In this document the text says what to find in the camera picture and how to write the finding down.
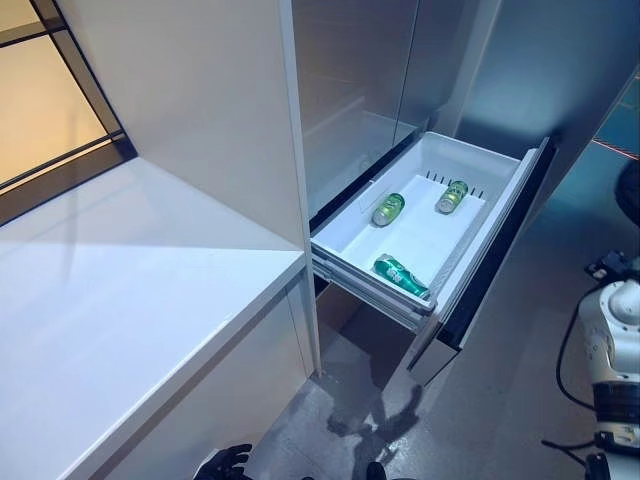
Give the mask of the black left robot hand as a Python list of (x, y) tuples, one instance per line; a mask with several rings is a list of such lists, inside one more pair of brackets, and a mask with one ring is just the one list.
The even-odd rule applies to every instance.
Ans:
[(194, 480), (248, 479), (245, 464), (249, 460), (252, 448), (251, 444), (239, 444), (219, 450), (198, 468)]

